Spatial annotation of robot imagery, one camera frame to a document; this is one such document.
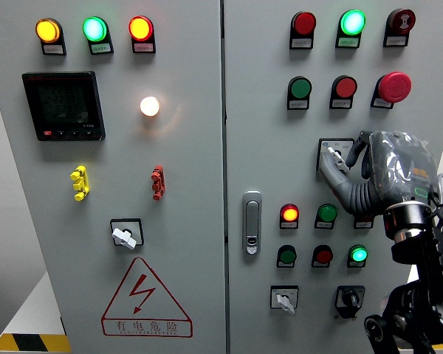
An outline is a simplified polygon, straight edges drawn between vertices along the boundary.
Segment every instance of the yellow black hazard stripe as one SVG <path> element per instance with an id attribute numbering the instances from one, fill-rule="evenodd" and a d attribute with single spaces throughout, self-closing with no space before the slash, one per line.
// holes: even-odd
<path id="1" fill-rule="evenodd" d="M 70 353 L 71 346 L 64 334 L 17 334 L 0 336 L 0 352 Z"/>

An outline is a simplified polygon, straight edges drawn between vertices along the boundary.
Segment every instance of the black selector switch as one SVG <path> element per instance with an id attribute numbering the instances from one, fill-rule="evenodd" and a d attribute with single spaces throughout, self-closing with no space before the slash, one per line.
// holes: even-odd
<path id="1" fill-rule="evenodd" d="M 341 285 L 337 288 L 334 306 L 344 319 L 356 318 L 357 311 L 363 306 L 365 288 L 362 285 Z"/>

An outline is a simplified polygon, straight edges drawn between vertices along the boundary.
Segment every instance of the plastic cover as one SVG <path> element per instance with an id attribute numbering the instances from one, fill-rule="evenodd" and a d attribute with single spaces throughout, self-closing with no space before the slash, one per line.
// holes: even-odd
<path id="1" fill-rule="evenodd" d="M 427 203 L 436 183 L 436 163 L 427 142 L 408 133 L 375 131 L 369 136 L 374 185 L 386 205 Z"/>

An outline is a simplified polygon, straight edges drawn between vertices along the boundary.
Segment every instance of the red push button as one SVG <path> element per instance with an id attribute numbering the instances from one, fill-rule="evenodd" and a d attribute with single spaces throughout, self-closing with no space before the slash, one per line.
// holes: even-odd
<path id="1" fill-rule="evenodd" d="M 379 84 L 379 95 L 390 103 L 404 100 L 412 89 L 412 80 L 403 72 L 391 72 L 384 76 Z"/>
<path id="2" fill-rule="evenodd" d="M 299 35 L 310 35 L 313 33 L 317 19 L 313 13 L 298 13 L 293 22 L 294 30 Z"/>
<path id="3" fill-rule="evenodd" d="M 336 85 L 336 92 L 342 98 L 352 96 L 357 90 L 356 81 L 352 77 L 343 77 L 338 80 Z"/>
<path id="4" fill-rule="evenodd" d="M 392 11 L 387 18 L 387 25 L 395 35 L 406 35 L 415 25 L 415 13 L 405 9 Z"/>
<path id="5" fill-rule="evenodd" d="M 332 261 L 333 254 L 330 251 L 320 251 L 317 254 L 317 262 L 321 264 L 328 264 Z"/>

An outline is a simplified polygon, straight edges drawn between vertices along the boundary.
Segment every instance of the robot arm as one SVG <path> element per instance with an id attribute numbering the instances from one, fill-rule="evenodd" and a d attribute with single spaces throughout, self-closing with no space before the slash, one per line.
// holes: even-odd
<path id="1" fill-rule="evenodd" d="M 346 166 L 353 167 L 364 149 L 363 183 L 350 181 L 327 153 L 319 171 L 347 212 L 384 215 L 385 234 L 395 242 L 393 259 L 416 264 L 419 272 L 419 280 L 392 291 L 382 316 L 366 317 L 366 333 L 375 354 L 398 353 L 394 336 L 412 344 L 414 354 L 433 354 L 432 344 L 443 344 L 443 204 L 434 201 L 436 164 L 414 136 L 363 131 Z"/>

